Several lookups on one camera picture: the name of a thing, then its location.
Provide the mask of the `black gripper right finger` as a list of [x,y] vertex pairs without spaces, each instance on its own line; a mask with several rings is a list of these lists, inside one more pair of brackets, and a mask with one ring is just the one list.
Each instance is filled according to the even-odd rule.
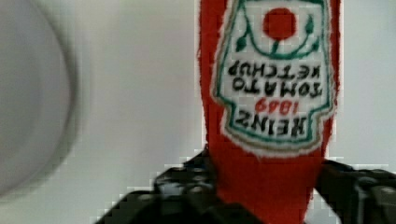
[[396,224],[395,181],[389,171],[325,160],[315,190],[342,224]]

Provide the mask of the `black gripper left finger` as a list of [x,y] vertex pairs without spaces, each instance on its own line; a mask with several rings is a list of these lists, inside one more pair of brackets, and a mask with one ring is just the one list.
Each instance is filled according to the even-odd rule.
[[128,193],[94,224],[263,224],[239,203],[217,195],[207,149],[154,179],[153,189]]

